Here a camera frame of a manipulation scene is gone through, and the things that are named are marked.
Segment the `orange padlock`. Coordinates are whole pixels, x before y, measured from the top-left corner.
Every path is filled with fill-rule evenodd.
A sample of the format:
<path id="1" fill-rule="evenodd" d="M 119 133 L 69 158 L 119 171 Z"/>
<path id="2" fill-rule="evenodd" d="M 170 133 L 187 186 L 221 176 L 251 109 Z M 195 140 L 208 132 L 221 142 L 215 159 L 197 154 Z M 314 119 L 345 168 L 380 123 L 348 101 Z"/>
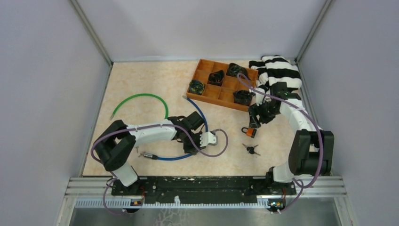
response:
<path id="1" fill-rule="evenodd" d="M 246 136 L 248 136 L 250 138 L 254 138 L 256 136 L 257 129 L 256 128 L 242 127 L 241 128 L 241 132 L 244 133 Z"/>

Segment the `black padlock keys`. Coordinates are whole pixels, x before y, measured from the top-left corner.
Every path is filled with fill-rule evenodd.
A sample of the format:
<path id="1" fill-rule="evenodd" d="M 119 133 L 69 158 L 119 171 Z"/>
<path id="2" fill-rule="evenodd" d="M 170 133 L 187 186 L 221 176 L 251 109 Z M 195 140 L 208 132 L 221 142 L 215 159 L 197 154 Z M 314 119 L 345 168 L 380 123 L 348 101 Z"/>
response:
<path id="1" fill-rule="evenodd" d="M 258 147 L 258 145 L 249 146 L 249 145 L 243 144 L 243 146 L 245 147 L 246 151 L 247 151 L 249 154 L 252 154 L 252 155 L 255 154 L 255 155 L 261 156 L 259 153 L 257 153 L 257 152 L 255 151 L 255 148 Z"/>

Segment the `blue cable lock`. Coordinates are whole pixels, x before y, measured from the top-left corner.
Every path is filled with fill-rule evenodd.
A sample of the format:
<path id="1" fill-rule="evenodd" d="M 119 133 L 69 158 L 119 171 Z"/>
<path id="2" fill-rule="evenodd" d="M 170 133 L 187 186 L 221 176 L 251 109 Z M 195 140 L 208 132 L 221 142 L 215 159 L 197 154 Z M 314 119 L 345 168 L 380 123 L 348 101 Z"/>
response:
<path id="1" fill-rule="evenodd" d="M 187 96 L 183 96 L 183 98 L 186 99 L 188 102 L 190 102 L 196 108 L 196 110 L 198 111 L 198 113 L 200 114 L 202 119 L 204 120 L 205 131 L 208 132 L 207 120 L 206 120 L 206 117 L 204 116 L 203 112 L 201 111 L 201 109 L 198 107 L 198 105 L 196 103 L 194 103 Z M 147 159 L 151 159 L 151 160 L 178 161 L 178 160 L 183 160 L 183 159 L 189 158 L 192 156 L 192 154 L 185 154 L 185 155 L 177 156 L 177 157 L 159 157 L 159 156 L 151 154 L 151 153 L 142 153 L 141 156 L 143 156 L 144 158 L 147 158 Z"/>

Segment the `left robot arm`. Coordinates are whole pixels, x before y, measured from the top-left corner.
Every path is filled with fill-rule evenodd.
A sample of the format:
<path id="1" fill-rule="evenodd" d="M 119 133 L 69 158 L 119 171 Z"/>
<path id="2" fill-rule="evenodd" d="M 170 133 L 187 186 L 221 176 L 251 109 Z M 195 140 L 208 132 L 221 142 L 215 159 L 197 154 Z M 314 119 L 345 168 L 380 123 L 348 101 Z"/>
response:
<path id="1" fill-rule="evenodd" d="M 90 155 L 122 183 L 124 191 L 135 195 L 141 189 L 141 182 L 128 163 L 131 151 L 140 145 L 175 140 L 183 144 L 185 154 L 197 154 L 206 147 L 202 141 L 205 134 L 196 131 L 204 123 L 198 112 L 143 125 L 128 125 L 116 120 L 95 140 Z"/>

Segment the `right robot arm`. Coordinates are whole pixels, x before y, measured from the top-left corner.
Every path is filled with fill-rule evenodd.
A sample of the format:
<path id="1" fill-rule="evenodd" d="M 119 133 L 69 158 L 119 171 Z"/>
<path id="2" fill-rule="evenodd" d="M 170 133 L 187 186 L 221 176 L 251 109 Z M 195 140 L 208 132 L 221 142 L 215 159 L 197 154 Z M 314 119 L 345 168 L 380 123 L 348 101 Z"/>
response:
<path id="1" fill-rule="evenodd" d="M 271 194 L 282 190 L 284 183 L 311 175 L 329 175 L 332 168 L 334 134 L 321 129 L 307 113 L 299 94 L 290 92 L 286 82 L 273 84 L 268 91 L 250 88 L 256 103 L 248 108 L 250 128 L 257 129 L 283 115 L 294 132 L 294 140 L 285 163 L 271 167 L 265 189 Z"/>

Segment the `rolled dark tie, front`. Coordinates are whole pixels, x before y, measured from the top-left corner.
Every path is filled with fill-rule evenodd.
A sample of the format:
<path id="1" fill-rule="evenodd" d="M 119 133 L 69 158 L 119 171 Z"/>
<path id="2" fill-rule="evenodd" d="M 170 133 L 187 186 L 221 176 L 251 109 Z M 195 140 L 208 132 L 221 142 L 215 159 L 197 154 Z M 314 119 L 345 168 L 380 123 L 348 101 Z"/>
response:
<path id="1" fill-rule="evenodd" d="M 255 93 L 248 90 L 236 90 L 233 92 L 233 101 L 236 104 L 249 106 Z"/>

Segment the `rolled dark tie,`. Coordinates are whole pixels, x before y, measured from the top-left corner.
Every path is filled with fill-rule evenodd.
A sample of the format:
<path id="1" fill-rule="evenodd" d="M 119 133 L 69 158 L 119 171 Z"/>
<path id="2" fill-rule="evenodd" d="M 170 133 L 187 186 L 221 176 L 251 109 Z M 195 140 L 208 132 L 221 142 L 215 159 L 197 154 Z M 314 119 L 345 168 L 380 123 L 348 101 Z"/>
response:
<path id="1" fill-rule="evenodd" d="M 207 83 L 215 86 L 222 86 L 223 80 L 224 80 L 224 71 L 219 70 L 209 74 Z"/>
<path id="2" fill-rule="evenodd" d="M 249 106 L 255 93 L 248 90 L 236 90 L 233 92 L 233 101 L 236 104 Z"/>

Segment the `black white striped towel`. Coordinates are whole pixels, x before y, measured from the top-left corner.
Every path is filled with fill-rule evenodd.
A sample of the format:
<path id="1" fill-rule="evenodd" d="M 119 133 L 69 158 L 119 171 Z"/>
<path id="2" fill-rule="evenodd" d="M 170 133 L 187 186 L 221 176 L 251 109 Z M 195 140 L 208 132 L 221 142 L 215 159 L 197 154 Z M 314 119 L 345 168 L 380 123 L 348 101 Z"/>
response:
<path id="1" fill-rule="evenodd" d="M 267 96 L 264 96 L 255 93 L 257 106 L 271 101 L 270 96 L 279 96 L 278 91 L 272 90 L 276 83 L 286 83 L 288 93 L 300 89 L 303 84 L 298 67 L 292 65 L 282 56 L 263 56 L 260 61 L 249 61 L 248 65 L 249 68 L 258 71 L 255 89 L 267 94 Z"/>

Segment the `rolled green tie, unrolling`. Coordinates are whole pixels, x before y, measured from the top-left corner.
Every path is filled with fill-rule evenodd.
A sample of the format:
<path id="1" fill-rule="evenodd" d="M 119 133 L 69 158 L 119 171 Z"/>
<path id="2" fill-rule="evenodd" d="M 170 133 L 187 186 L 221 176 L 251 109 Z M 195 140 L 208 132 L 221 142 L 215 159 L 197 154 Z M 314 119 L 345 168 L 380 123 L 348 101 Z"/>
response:
<path id="1" fill-rule="evenodd" d="M 235 63 L 230 63 L 228 65 L 227 72 L 226 72 L 227 76 L 237 77 L 239 73 L 245 75 L 249 79 L 248 72 L 245 67 L 242 67 Z"/>

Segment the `wooden compartment tray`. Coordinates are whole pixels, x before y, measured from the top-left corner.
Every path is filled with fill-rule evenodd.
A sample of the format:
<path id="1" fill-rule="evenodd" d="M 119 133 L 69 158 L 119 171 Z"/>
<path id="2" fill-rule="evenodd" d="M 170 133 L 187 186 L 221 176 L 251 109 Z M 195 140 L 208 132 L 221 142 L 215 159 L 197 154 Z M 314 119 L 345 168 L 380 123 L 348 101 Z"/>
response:
<path id="1" fill-rule="evenodd" d="M 234 102 L 234 92 L 249 91 L 229 72 L 230 63 L 200 59 L 190 81 L 186 96 L 209 104 L 247 112 L 249 105 Z"/>

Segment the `rolled floral tie, left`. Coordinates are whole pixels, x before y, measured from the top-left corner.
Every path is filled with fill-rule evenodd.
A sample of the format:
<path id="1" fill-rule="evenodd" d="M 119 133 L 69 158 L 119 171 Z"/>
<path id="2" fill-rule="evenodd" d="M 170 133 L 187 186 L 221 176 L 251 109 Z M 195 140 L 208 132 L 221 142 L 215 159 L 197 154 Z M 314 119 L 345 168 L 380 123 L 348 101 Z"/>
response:
<path id="1" fill-rule="evenodd" d="M 196 95 L 202 95 L 205 90 L 205 84 L 199 80 L 191 80 L 188 91 Z"/>

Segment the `rolled dark tie, middle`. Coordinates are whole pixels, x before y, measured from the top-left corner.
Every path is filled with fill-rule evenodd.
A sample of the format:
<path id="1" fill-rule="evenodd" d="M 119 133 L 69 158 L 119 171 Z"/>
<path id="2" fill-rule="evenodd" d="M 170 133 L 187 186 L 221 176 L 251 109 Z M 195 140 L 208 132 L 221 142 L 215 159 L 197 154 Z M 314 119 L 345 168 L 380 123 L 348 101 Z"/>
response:
<path id="1" fill-rule="evenodd" d="M 209 74 L 207 83 L 215 86 L 222 86 L 223 80 L 224 80 L 224 71 L 219 70 Z"/>

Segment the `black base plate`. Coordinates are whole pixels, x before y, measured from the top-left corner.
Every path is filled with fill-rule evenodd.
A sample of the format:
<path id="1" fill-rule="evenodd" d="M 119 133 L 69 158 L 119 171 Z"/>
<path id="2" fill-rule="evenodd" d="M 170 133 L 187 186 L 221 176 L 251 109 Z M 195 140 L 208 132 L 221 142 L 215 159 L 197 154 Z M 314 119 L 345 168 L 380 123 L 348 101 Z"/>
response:
<path id="1" fill-rule="evenodd" d="M 172 204 L 176 197 L 181 204 L 246 204 L 256 203 L 260 195 L 295 195 L 296 189 L 292 182 L 278 183 L 266 176 L 146 176 L 130 186 L 116 180 L 111 194 L 137 195 L 145 204 Z"/>

